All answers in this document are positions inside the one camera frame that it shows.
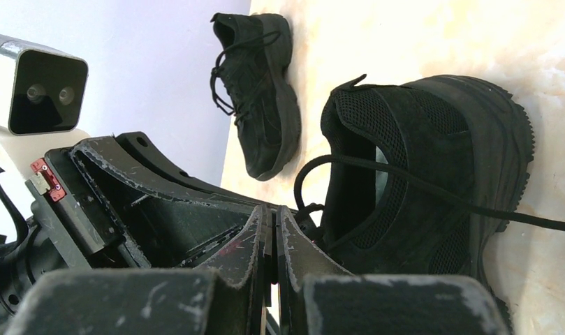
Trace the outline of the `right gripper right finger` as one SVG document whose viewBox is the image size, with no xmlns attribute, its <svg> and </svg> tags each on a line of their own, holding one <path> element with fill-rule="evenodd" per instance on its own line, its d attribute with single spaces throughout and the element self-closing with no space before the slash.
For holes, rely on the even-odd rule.
<svg viewBox="0 0 565 335">
<path fill-rule="evenodd" d="M 507 334 L 495 300 L 466 276 L 354 275 L 276 217 L 282 334 Z"/>
</svg>

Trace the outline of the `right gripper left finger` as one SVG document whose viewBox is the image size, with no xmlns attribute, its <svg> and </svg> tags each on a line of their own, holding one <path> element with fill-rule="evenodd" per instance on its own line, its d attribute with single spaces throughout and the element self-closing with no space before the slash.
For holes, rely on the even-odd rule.
<svg viewBox="0 0 565 335">
<path fill-rule="evenodd" d="M 269 210 L 186 269 L 63 269 L 28 291 L 8 334 L 264 334 Z"/>
</svg>

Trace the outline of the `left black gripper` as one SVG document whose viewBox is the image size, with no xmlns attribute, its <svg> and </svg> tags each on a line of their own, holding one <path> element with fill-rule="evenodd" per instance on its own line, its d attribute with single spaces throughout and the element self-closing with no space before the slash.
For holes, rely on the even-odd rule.
<svg viewBox="0 0 565 335">
<path fill-rule="evenodd" d="M 141 132 L 51 150 L 25 185 L 29 218 L 0 184 L 17 233 L 14 242 L 0 234 L 0 324 L 56 269 L 196 267 L 234 246 L 261 205 L 190 177 Z"/>
</svg>

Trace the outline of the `black shoe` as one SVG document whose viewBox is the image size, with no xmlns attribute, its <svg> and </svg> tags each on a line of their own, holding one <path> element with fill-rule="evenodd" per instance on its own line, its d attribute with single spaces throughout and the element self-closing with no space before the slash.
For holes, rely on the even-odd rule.
<svg viewBox="0 0 565 335">
<path fill-rule="evenodd" d="M 534 157 L 534 132 L 507 90 L 464 75 L 399 86 L 335 88 L 321 131 L 330 153 L 295 180 L 298 223 L 354 275 L 466 276 L 492 296 L 483 254 L 512 222 L 565 232 L 565 222 L 517 213 Z"/>
<path fill-rule="evenodd" d="M 283 170 L 300 143 L 298 99 L 286 81 L 291 28 L 273 13 L 216 13 L 211 22 L 223 48 L 211 70 L 212 100 L 234 118 L 248 175 L 267 181 Z"/>
</svg>

